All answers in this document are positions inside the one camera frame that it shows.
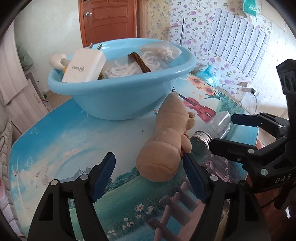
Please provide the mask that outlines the light blue plastic basin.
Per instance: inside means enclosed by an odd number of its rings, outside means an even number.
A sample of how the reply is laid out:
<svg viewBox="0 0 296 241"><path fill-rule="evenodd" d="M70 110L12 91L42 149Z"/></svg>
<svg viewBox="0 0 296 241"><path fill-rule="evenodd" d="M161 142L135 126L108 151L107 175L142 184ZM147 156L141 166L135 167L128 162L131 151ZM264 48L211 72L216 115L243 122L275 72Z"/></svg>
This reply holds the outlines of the light blue plastic basin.
<svg viewBox="0 0 296 241"><path fill-rule="evenodd" d="M126 77L83 82L62 82L63 73L52 70L48 76L50 90L70 95L89 115L109 121L137 118L148 113L171 92L175 79L188 74L196 66L196 56L178 46L180 57L165 70Z"/></svg>

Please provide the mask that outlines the beige plush dog toy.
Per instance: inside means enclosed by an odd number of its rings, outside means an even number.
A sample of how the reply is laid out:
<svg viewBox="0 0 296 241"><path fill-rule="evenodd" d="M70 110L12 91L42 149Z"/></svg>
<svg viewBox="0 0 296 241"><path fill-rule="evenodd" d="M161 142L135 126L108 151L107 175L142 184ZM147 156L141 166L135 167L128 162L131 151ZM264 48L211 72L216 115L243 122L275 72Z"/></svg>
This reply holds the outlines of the beige plush dog toy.
<svg viewBox="0 0 296 241"><path fill-rule="evenodd" d="M170 181L179 171L184 154L191 152L189 131L195 125L195 114L175 92L161 104L155 121L155 135L138 153L136 168L152 182Z"/></svg>

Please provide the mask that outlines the blue plastic trash bag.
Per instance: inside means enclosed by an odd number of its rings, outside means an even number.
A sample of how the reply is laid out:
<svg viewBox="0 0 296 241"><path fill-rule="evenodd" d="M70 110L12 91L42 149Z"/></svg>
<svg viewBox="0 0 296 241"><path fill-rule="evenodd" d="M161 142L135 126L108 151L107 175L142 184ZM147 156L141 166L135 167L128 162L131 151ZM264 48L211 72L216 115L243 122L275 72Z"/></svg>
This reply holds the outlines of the blue plastic trash bag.
<svg viewBox="0 0 296 241"><path fill-rule="evenodd" d="M216 78L214 74L211 73L211 68L212 66L209 65L205 70L199 70L196 73L196 77L200 78L208 84L214 84L216 82Z"/></svg>

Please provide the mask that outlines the zip bag of cotton swabs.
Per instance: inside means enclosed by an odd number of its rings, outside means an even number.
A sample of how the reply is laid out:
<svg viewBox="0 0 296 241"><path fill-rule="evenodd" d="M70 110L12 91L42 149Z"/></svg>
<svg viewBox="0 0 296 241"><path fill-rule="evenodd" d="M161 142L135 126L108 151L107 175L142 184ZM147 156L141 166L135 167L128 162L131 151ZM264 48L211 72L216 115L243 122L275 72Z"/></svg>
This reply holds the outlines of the zip bag of cotton swabs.
<svg viewBox="0 0 296 241"><path fill-rule="evenodd" d="M177 60L182 51L168 41L151 42L138 47L142 52L151 51L165 63L171 63Z"/></svg>

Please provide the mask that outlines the bag with brown band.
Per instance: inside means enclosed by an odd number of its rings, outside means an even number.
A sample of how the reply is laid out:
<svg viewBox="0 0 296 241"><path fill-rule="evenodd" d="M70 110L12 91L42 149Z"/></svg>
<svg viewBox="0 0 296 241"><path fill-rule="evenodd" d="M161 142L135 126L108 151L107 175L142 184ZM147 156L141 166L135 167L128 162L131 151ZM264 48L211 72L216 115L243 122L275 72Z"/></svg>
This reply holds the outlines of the bag with brown band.
<svg viewBox="0 0 296 241"><path fill-rule="evenodd" d="M163 60L151 51L140 52L139 56L151 72L169 68ZM123 56L115 60L106 61L101 73L103 78L107 79L142 74L143 71L136 61L128 56Z"/></svg>

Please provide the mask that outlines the brown wooden door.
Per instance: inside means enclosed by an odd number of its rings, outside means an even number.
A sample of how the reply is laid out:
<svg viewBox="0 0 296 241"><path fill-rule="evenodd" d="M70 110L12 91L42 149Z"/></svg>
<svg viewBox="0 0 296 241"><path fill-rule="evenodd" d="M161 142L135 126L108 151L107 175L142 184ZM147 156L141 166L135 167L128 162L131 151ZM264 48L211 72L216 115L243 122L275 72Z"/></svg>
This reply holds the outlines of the brown wooden door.
<svg viewBox="0 0 296 241"><path fill-rule="evenodd" d="M78 1L83 47L90 43L137 37L137 1Z"/></svg>

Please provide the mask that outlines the white plush toy yellow net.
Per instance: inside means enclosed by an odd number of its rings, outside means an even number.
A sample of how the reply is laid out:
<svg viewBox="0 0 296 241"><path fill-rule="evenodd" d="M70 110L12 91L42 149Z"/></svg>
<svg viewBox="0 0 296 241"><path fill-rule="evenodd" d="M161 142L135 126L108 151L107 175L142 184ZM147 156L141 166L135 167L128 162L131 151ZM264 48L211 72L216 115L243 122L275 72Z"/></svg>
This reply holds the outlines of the white plush toy yellow net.
<svg viewBox="0 0 296 241"><path fill-rule="evenodd" d="M70 63L67 57L67 54L54 54L49 59L49 65L56 70L64 71Z"/></svg>

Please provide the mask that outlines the green wall sign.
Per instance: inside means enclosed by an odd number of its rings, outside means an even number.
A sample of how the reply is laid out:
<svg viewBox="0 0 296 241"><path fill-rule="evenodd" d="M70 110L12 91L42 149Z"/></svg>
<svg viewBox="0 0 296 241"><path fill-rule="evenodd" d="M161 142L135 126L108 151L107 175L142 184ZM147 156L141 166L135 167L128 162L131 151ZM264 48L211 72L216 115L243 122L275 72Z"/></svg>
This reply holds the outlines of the green wall sign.
<svg viewBox="0 0 296 241"><path fill-rule="evenodd" d="M243 0L243 11L249 15L256 16L256 0Z"/></svg>

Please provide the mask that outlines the white wardrobe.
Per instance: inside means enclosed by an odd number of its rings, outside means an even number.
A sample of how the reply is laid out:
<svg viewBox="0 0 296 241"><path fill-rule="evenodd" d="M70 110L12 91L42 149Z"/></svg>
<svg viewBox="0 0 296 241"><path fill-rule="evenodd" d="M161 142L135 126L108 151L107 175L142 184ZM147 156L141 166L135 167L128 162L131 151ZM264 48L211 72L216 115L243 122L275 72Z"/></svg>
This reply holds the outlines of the white wardrobe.
<svg viewBox="0 0 296 241"><path fill-rule="evenodd" d="M26 132L49 113L22 69L14 24L1 39L1 94L9 120L20 133Z"/></svg>

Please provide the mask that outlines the green quilted jacket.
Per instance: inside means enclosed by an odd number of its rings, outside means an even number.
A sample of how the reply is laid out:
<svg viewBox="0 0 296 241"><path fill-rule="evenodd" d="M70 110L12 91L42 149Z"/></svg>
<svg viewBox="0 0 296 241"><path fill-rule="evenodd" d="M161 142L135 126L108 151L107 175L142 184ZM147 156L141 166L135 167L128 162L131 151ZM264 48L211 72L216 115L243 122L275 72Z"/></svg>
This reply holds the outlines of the green quilted jacket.
<svg viewBox="0 0 296 241"><path fill-rule="evenodd" d="M18 57L20 59L20 63L22 65L23 71L29 70L34 64L33 59L27 53L26 49L22 45L17 47L17 51L18 51Z"/></svg>

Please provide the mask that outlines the white charger cube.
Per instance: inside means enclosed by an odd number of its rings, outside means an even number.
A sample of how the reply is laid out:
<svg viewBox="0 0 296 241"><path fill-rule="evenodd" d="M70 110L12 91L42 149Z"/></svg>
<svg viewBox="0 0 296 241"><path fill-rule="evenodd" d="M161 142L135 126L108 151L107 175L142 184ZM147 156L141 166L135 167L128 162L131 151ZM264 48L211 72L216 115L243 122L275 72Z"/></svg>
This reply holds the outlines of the white charger cube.
<svg viewBox="0 0 296 241"><path fill-rule="evenodd" d="M80 48L75 52L66 67L62 78L63 83L90 82L99 78L106 63L106 56L101 51L101 43L95 49L92 47L93 43L89 48Z"/></svg>

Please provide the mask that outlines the clear jar of swabs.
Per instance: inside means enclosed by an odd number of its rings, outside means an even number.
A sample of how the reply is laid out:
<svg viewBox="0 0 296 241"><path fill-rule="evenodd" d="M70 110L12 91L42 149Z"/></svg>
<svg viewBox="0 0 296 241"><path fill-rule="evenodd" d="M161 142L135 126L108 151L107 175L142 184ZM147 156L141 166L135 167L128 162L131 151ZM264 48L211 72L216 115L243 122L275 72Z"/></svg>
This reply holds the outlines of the clear jar of swabs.
<svg viewBox="0 0 296 241"><path fill-rule="evenodd" d="M214 138L224 138L230 130L231 118L228 111L217 113L208 122L200 125L191 136L192 152L204 155L209 151L209 144Z"/></svg>

